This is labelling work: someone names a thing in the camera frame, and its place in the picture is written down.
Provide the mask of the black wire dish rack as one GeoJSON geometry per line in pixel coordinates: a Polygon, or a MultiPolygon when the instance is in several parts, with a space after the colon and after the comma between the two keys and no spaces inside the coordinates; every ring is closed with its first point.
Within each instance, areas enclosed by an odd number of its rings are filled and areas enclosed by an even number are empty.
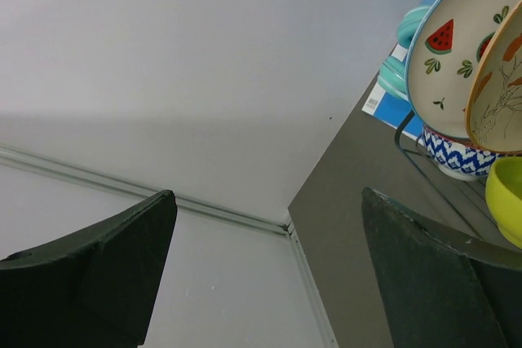
{"type": "Polygon", "coordinates": [[[394,134],[394,143],[408,163],[415,168],[430,189],[433,206],[426,216],[444,225],[463,231],[480,240],[520,252],[498,230],[485,200],[485,178],[470,182],[451,178],[444,174],[432,160],[420,138],[412,140],[404,135],[405,128],[414,119],[409,111],[394,134]]]}

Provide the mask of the white watermelon pattern plate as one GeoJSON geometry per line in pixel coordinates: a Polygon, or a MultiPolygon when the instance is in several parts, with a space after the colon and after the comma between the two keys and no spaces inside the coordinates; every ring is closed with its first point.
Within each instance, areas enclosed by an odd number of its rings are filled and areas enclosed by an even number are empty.
{"type": "Polygon", "coordinates": [[[452,139],[467,137],[465,109],[480,61],[520,0],[436,0],[416,32],[405,65],[410,105],[452,139]]]}

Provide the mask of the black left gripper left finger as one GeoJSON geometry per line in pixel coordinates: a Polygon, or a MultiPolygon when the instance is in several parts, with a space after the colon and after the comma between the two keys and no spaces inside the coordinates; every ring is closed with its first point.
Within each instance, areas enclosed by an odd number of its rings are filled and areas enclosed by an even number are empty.
{"type": "Polygon", "coordinates": [[[164,190],[110,218],[1,261],[3,347],[145,343],[175,229],[164,190]]]}

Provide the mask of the orange floral plate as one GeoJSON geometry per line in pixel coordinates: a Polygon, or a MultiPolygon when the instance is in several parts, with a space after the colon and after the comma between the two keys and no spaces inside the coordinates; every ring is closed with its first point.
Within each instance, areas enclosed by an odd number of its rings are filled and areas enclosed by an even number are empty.
{"type": "Polygon", "coordinates": [[[521,5],[491,38],[469,95],[466,130],[484,150],[521,153],[521,5]]]}

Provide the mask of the patterned blue red bowl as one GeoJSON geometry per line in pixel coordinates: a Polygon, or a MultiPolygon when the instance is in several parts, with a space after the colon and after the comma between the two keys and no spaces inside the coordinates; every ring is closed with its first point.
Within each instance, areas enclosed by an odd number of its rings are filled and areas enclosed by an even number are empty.
{"type": "Polygon", "coordinates": [[[422,128],[422,143],[441,172],[465,182],[487,177],[493,163],[505,156],[449,139],[426,125],[422,128]]]}

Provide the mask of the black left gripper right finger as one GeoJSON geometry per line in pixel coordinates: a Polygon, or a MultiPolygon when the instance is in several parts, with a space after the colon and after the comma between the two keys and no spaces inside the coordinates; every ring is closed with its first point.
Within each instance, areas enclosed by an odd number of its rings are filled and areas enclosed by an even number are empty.
{"type": "Polygon", "coordinates": [[[519,347],[521,254],[433,221],[373,188],[365,238],[396,347],[519,347]]]}

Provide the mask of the lime green bowl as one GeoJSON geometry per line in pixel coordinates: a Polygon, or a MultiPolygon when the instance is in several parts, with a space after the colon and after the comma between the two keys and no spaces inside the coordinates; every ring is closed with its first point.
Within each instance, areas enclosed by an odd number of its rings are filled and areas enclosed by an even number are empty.
{"type": "Polygon", "coordinates": [[[501,234],[521,248],[521,157],[496,160],[487,177],[485,199],[501,234]]]}

